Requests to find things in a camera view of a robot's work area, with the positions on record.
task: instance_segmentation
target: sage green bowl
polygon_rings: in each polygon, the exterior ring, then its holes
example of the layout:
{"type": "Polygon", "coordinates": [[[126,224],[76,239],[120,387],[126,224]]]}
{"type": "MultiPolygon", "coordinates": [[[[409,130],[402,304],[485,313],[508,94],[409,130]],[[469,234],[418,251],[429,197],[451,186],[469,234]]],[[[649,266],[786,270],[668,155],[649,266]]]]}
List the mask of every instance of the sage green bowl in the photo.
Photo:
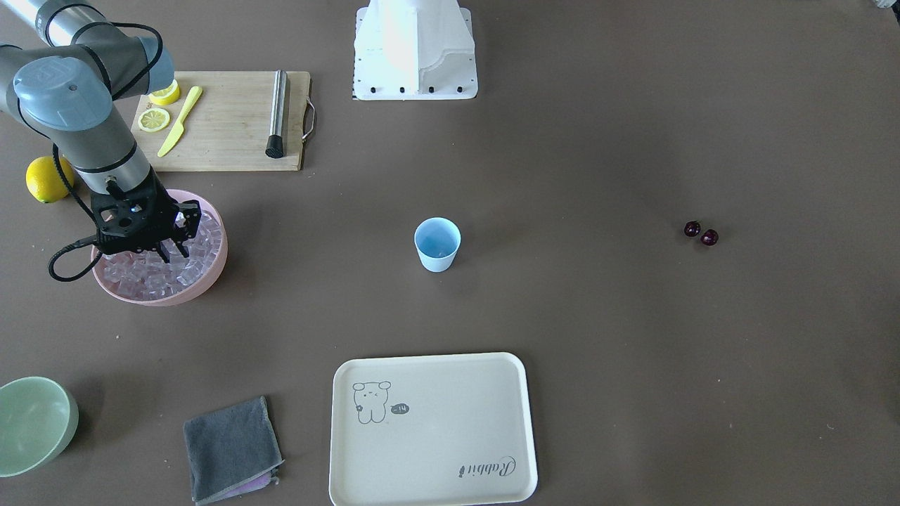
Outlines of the sage green bowl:
{"type": "Polygon", "coordinates": [[[20,378],[0,387],[0,478],[53,460],[78,426],[78,406],[57,382],[20,378]]]}

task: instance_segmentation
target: cherry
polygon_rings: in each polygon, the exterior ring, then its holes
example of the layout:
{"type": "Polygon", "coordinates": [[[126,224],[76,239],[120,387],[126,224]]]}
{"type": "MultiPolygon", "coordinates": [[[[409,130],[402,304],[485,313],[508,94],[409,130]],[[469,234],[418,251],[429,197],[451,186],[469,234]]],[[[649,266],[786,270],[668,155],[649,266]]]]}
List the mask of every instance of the cherry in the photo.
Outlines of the cherry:
{"type": "Polygon", "coordinates": [[[696,237],[701,230],[699,221],[688,221],[684,226],[684,235],[696,237]]]}
{"type": "Polygon", "coordinates": [[[709,229],[703,232],[703,236],[700,238],[700,242],[706,244],[707,246],[712,246],[719,241],[719,232],[709,229]]]}

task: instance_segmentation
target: gray towel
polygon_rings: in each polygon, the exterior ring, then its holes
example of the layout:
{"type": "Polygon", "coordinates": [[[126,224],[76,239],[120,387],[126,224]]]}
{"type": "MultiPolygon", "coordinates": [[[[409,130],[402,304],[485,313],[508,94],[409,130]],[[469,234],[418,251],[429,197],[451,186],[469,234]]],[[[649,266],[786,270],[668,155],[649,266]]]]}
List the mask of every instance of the gray towel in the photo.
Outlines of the gray towel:
{"type": "Polygon", "coordinates": [[[186,421],[184,442],[197,506],[265,487],[284,462],[265,397],[186,421]]]}

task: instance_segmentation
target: lemon slice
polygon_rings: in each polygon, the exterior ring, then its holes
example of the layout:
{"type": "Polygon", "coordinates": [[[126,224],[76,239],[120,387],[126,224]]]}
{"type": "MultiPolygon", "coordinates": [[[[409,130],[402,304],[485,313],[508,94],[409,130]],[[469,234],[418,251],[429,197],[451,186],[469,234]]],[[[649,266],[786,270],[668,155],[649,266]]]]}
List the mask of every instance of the lemon slice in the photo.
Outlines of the lemon slice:
{"type": "Polygon", "coordinates": [[[138,126],[141,130],[152,133],[166,128],[171,118],[172,116],[167,110],[160,109],[159,107],[151,107],[140,114],[138,126]]]}
{"type": "Polygon", "coordinates": [[[181,88],[178,87],[178,81],[175,79],[172,79],[172,84],[168,88],[155,91],[149,95],[150,102],[156,105],[173,104],[180,96],[181,88]]]}

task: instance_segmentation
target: white tray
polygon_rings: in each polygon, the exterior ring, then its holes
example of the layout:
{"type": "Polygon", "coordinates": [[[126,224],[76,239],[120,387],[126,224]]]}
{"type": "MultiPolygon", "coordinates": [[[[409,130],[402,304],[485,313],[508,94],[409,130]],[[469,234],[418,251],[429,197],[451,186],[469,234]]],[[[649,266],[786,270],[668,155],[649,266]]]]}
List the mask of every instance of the white tray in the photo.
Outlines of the white tray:
{"type": "Polygon", "coordinates": [[[518,502],[536,487],[525,368],[514,355],[366,358],[335,373],[335,505],[518,502]]]}

